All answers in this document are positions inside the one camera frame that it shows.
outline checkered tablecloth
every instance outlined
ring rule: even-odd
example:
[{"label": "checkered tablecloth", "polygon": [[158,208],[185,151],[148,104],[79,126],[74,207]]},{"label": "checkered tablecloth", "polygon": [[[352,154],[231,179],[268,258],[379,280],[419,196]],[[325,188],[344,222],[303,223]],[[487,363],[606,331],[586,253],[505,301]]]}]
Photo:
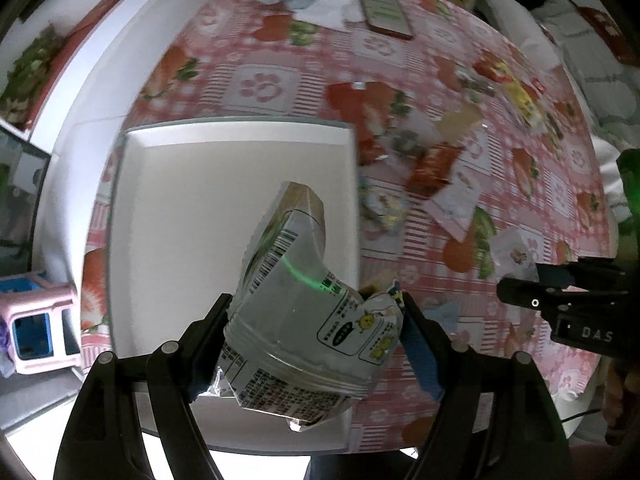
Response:
[{"label": "checkered tablecloth", "polygon": [[[507,62],[522,80],[537,78],[550,110],[575,110],[568,120],[554,112],[564,132],[561,152],[553,153],[541,137],[527,133],[504,101],[479,105],[482,127],[464,140],[462,159],[481,184],[479,206],[498,230],[517,226],[539,262],[558,263],[562,254],[609,255],[607,217],[602,208],[581,218],[579,196],[604,204],[598,166],[588,128],[571,85],[558,68],[536,73],[508,40],[475,16],[441,0],[399,0],[415,31],[411,41],[369,31],[364,23],[347,32],[293,24],[281,6],[253,0],[210,0],[182,31],[156,67],[126,127],[208,116],[277,115],[344,120],[343,110],[326,99],[332,85],[379,82],[404,92],[414,114],[438,120],[457,110],[463,92],[450,88],[437,58],[471,66],[483,51]],[[375,124],[358,128],[375,129]],[[514,150],[524,149],[536,161],[530,196],[518,185]],[[87,250],[105,245],[111,182],[119,158],[114,149],[95,203]],[[509,356],[530,352],[552,393],[584,389],[597,356],[549,341],[540,318],[532,337],[518,332],[513,309],[495,295],[496,279],[461,274],[443,263],[449,235],[427,213],[422,198],[404,190],[404,179],[388,164],[360,168],[372,186],[402,194],[410,205],[401,233],[388,235],[362,223],[362,281],[391,270],[425,308],[455,300],[459,306],[458,338],[478,351]],[[95,307],[83,306],[85,310]],[[95,348],[109,345],[103,324],[89,329],[83,351],[90,366]],[[418,446],[438,408],[415,381],[402,348],[397,348],[375,391],[354,409],[352,451]]]}]

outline smartphone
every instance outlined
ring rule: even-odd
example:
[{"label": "smartphone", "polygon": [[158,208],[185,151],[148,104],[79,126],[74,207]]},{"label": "smartphone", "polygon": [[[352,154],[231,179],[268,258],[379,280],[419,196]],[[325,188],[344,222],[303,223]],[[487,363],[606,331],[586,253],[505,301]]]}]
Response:
[{"label": "smartphone", "polygon": [[360,0],[367,25],[374,32],[402,40],[412,40],[414,33],[398,0]]}]

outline black cable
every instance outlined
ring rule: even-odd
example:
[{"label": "black cable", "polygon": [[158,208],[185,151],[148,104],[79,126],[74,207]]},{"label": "black cable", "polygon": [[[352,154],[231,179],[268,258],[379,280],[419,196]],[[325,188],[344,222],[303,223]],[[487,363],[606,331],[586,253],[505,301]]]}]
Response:
[{"label": "black cable", "polygon": [[564,424],[565,422],[574,420],[574,418],[578,418],[579,416],[593,415],[594,413],[600,413],[600,412],[601,412],[600,408],[594,408],[593,410],[587,410],[586,412],[576,413],[575,415],[568,416],[567,418],[562,419],[560,422]]}]

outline table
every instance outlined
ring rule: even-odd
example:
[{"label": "table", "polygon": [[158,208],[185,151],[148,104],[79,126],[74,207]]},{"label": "table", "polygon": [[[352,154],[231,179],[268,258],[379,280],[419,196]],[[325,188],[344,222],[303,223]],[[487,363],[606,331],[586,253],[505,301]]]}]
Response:
[{"label": "table", "polygon": [[[408,113],[401,110],[405,126],[424,128],[429,121],[460,110],[464,92],[450,77],[450,62],[471,66],[483,56],[497,56],[529,87],[544,89],[548,111],[560,124],[564,139],[553,145],[548,137],[531,135],[514,122],[503,101],[485,99],[479,104],[482,127],[463,139],[466,151],[461,155],[481,185],[480,207],[496,229],[516,226],[539,262],[559,263],[577,254],[609,256],[598,166],[562,67],[537,73],[505,37],[443,0],[399,2],[415,31],[411,41],[375,34],[364,23],[338,32],[293,22],[280,5],[210,0],[154,70],[126,127],[206,116],[315,116],[352,122],[363,140],[388,126],[398,91],[410,107]],[[87,272],[85,266],[87,291],[93,297],[104,294],[100,291],[104,280],[101,285],[99,275],[92,272],[104,257],[111,183],[119,156],[117,145],[103,176],[88,237],[87,249],[97,249],[87,255],[93,270]],[[519,309],[498,301],[494,275],[481,278],[478,268],[456,272],[451,268],[456,269],[455,262],[443,262],[450,236],[420,209],[424,199],[404,190],[405,180],[397,171],[376,162],[362,166],[361,175],[372,186],[402,194],[410,206],[404,227],[395,236],[363,219],[363,282],[390,270],[424,309],[455,301],[458,339],[499,356],[510,356],[517,349],[530,352],[552,393],[584,389],[597,356],[553,344],[548,325],[539,317],[533,336],[524,333]],[[83,303],[85,327],[91,327],[83,337],[88,365],[110,344],[108,327],[99,321],[108,314],[100,301]],[[354,409],[350,450],[419,446],[437,409],[437,403],[418,387],[402,348],[397,348],[378,386]]]}]

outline white tray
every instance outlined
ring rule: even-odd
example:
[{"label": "white tray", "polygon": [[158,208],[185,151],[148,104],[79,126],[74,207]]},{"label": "white tray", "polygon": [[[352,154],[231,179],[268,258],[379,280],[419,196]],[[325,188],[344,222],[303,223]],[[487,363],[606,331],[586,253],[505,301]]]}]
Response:
[{"label": "white tray", "polygon": [[[234,293],[242,256],[282,182],[307,184],[325,209],[324,262],[358,286],[352,131],[340,123],[226,118],[131,130],[116,182],[108,289],[114,349],[145,354],[178,339]],[[143,428],[153,430],[148,398]],[[299,454],[345,449],[349,414],[296,434],[279,417],[201,397],[192,409],[217,449]]]}]

